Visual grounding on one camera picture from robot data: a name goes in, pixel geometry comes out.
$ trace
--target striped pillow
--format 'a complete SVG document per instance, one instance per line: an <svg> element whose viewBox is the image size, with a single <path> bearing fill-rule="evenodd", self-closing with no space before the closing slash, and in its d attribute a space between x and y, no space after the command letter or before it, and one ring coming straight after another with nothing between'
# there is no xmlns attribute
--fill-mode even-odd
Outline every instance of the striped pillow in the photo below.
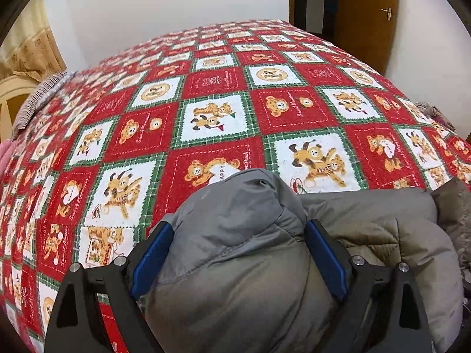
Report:
<svg viewBox="0 0 471 353"><path fill-rule="evenodd" d="M21 108L16 115L15 122L13 123L13 139L18 136L18 132L20 130L24 130L26 126L28 126L28 123L35 112L44 107L59 88L53 94L49 94L49 92L58 84L63 86L71 78L71 75L73 76L74 74L75 73L69 74L66 70L55 73L40 82L36 89L34 89L34 91L23 102L23 105L21 105Z"/></svg>

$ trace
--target metal screw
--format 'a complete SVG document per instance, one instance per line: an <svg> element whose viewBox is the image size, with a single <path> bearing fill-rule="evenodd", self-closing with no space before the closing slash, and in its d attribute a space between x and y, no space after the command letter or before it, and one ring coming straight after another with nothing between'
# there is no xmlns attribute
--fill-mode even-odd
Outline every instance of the metal screw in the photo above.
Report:
<svg viewBox="0 0 471 353"><path fill-rule="evenodd" d="M80 269L80 263L73 263L70 265L70 272L77 272Z"/></svg>
<svg viewBox="0 0 471 353"><path fill-rule="evenodd" d="M402 272L407 272L409 271L409 266L406 263L399 263L399 269Z"/></svg>
<svg viewBox="0 0 471 353"><path fill-rule="evenodd" d="M356 254L354 257L352 257L352 261L355 265L363 265L364 264L363 256L360 256L358 254Z"/></svg>
<svg viewBox="0 0 471 353"><path fill-rule="evenodd" d="M126 257L118 256L116 259L114 259L113 263L115 263L115 265L121 266L126 264L126 260Z"/></svg>

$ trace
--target gray puffer jacket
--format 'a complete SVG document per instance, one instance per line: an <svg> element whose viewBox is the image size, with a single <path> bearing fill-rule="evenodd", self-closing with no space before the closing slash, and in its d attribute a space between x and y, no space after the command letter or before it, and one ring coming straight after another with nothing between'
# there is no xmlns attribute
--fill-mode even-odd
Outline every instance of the gray puffer jacket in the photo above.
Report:
<svg viewBox="0 0 471 353"><path fill-rule="evenodd" d="M462 321L456 250L422 189L295 195L260 169L195 192L175 214L175 237L145 318L165 352L311 352L337 310L304 242L319 219L350 254L408 263L437 351Z"/></svg>

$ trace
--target white wall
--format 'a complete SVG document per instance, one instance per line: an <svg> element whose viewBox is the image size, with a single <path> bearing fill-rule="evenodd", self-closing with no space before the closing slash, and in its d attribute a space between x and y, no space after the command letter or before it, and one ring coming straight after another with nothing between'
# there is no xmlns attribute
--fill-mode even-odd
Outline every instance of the white wall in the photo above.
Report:
<svg viewBox="0 0 471 353"><path fill-rule="evenodd" d="M446 0L399 0L386 77L413 102L436 105L471 132L471 37Z"/></svg>
<svg viewBox="0 0 471 353"><path fill-rule="evenodd" d="M171 31L249 19L289 20L289 0L45 0L67 67L82 69Z"/></svg>

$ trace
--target pink fabric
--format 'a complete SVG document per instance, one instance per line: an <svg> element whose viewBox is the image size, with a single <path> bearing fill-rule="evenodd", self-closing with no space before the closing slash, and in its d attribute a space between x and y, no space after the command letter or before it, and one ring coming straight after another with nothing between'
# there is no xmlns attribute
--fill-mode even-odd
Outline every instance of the pink fabric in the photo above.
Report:
<svg viewBox="0 0 471 353"><path fill-rule="evenodd" d="M10 145L11 145L11 139L7 139L6 141L3 141L0 144L0 159L3 157L3 154L5 154L6 150L8 150Z"/></svg>
<svg viewBox="0 0 471 353"><path fill-rule="evenodd" d="M0 160L0 182L3 179L3 174L5 173L6 166L8 165L8 162L10 161L11 156L13 155L13 152L15 151L17 146L18 146L18 141L11 142L10 146L5 151L5 153L3 154Z"/></svg>

